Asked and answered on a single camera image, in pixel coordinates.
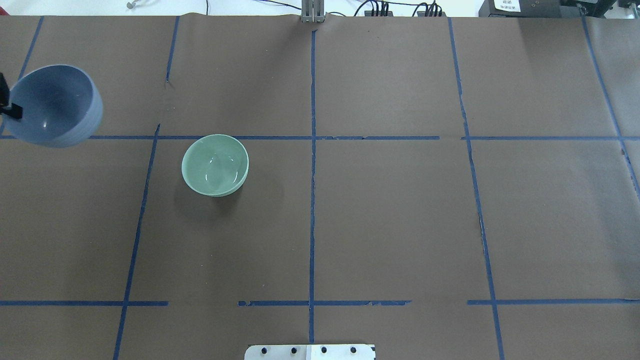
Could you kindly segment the blue bowl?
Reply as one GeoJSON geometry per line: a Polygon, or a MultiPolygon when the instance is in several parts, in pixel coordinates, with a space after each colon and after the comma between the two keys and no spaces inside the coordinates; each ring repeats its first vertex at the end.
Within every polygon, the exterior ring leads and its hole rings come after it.
{"type": "Polygon", "coordinates": [[[51,64],[36,69],[10,88],[9,104],[23,108],[21,120],[1,114],[18,140],[48,148],[67,148],[91,137],[102,123],[104,105],[94,80],[81,68],[51,64]]]}

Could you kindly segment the green bowl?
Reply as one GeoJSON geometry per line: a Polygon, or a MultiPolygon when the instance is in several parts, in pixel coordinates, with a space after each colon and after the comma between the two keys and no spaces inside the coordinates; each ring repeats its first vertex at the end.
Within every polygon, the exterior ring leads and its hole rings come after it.
{"type": "Polygon", "coordinates": [[[226,134],[210,134],[197,139],[185,151],[181,172],[192,191],[223,198],[244,185],[249,167],[249,152],[242,142],[226,134]]]}

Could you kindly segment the black desktop computer box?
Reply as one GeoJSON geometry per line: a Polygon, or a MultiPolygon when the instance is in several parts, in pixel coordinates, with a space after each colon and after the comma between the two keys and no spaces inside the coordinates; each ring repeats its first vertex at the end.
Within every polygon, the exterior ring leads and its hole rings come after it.
{"type": "Polygon", "coordinates": [[[478,9],[480,18],[580,18],[576,6],[560,0],[485,0],[478,9]]]}

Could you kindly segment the aluminium frame post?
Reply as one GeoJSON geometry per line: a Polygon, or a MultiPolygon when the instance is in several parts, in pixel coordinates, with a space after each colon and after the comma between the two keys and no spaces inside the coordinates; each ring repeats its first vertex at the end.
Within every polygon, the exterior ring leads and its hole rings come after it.
{"type": "Polygon", "coordinates": [[[327,13],[325,11],[324,0],[302,0],[301,1],[301,22],[324,23],[327,13]]]}

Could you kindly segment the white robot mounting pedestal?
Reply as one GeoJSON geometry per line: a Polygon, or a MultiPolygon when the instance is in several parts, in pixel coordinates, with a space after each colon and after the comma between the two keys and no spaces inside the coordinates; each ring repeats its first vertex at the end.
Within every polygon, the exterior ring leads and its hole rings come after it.
{"type": "Polygon", "coordinates": [[[265,344],[251,345],[245,360],[375,360],[372,344],[265,344]]]}

